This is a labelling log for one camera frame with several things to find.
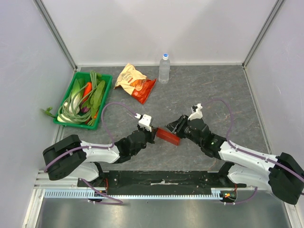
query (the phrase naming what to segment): green plastic crate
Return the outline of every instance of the green plastic crate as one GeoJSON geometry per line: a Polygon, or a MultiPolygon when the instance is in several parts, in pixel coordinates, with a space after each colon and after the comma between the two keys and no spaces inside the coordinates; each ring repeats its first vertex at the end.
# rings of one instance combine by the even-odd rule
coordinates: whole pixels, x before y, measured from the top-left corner
{"type": "MultiPolygon", "coordinates": [[[[63,104],[63,102],[68,98],[68,96],[70,95],[71,93],[71,90],[73,88],[73,84],[74,84],[74,81],[75,79],[80,79],[80,78],[84,78],[85,79],[85,83],[91,81],[91,77],[90,77],[90,73],[87,73],[87,72],[76,72],[74,74],[74,77],[73,77],[73,80],[70,84],[70,86],[68,87],[68,90],[66,92],[66,95],[65,97],[63,98],[62,102],[60,105],[63,104]]],[[[88,126],[84,123],[81,123],[81,124],[75,124],[75,123],[62,123],[62,122],[59,122],[57,120],[57,116],[58,116],[58,113],[56,113],[56,118],[54,118],[54,123],[56,124],[60,124],[60,125],[64,125],[64,126],[70,126],[70,127],[79,127],[79,128],[86,128],[86,129],[90,129],[90,130],[96,130],[97,127],[98,127],[98,124],[99,124],[99,121],[100,121],[100,118],[101,118],[101,111],[102,109],[104,108],[104,105],[105,105],[105,101],[108,97],[108,94],[109,94],[109,91],[111,89],[111,85],[112,85],[112,76],[111,75],[102,75],[101,77],[102,80],[105,81],[105,91],[104,91],[104,97],[101,101],[101,104],[100,104],[100,108],[99,108],[99,111],[98,111],[98,115],[97,115],[97,119],[94,123],[93,126],[88,126]]]]}

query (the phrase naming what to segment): orange snack bag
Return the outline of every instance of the orange snack bag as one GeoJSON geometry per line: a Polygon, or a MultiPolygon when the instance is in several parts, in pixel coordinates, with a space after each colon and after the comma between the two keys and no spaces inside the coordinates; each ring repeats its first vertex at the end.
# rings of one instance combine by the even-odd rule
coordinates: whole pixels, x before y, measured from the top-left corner
{"type": "Polygon", "coordinates": [[[156,79],[149,80],[147,76],[128,63],[118,76],[114,89],[122,87],[128,94],[144,104],[154,87],[156,79]]]}

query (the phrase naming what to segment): carrot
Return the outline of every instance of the carrot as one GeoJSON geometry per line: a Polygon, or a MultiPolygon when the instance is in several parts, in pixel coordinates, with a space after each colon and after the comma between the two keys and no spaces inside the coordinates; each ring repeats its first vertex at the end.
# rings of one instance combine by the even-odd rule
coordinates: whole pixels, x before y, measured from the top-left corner
{"type": "MultiPolygon", "coordinates": [[[[91,91],[92,91],[92,82],[88,82],[87,87],[84,90],[84,95],[82,97],[85,97],[91,91]]],[[[87,96],[85,99],[83,99],[83,102],[86,101],[88,98],[89,98],[89,96],[87,96]]]]}
{"type": "Polygon", "coordinates": [[[94,118],[93,118],[93,119],[96,119],[96,118],[97,118],[97,115],[98,115],[98,112],[96,112],[96,114],[95,114],[95,116],[94,116],[94,118]]]}

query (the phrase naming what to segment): red wire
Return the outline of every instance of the red wire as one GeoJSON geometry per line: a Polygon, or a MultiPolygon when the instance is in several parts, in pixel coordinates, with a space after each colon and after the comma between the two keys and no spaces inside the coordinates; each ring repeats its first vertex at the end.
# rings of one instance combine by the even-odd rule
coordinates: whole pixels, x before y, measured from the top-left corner
{"type": "Polygon", "coordinates": [[[235,188],[234,188],[234,192],[237,192],[237,189],[238,189],[238,185],[237,184],[234,184],[235,188]]]}
{"type": "Polygon", "coordinates": [[[108,182],[108,179],[106,178],[105,179],[105,190],[108,191],[109,189],[109,182],[108,182]]]}

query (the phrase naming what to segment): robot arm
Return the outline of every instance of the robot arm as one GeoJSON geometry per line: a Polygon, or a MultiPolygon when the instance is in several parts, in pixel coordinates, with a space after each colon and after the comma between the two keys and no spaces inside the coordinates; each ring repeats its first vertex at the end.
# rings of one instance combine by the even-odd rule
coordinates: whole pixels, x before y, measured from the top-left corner
{"type": "Polygon", "coordinates": [[[100,145],[81,141],[78,135],[71,135],[43,151],[46,165],[66,151],[79,148],[55,162],[47,170],[50,180],[67,176],[85,179],[89,182],[102,177],[99,162],[123,163],[131,159],[147,143],[154,143],[157,128],[152,127],[152,118],[137,114],[138,130],[111,145],[100,145]]]}
{"type": "Polygon", "coordinates": [[[252,185],[270,190],[279,199],[296,204],[304,183],[297,177],[267,159],[282,164],[304,177],[304,171],[289,154],[280,156],[264,154],[227,142],[226,138],[212,133],[204,123],[201,104],[192,107],[192,114],[182,115],[177,121],[168,124],[168,130],[179,138],[188,138],[196,143],[209,157],[228,161],[227,178],[236,184],[252,185]]]}

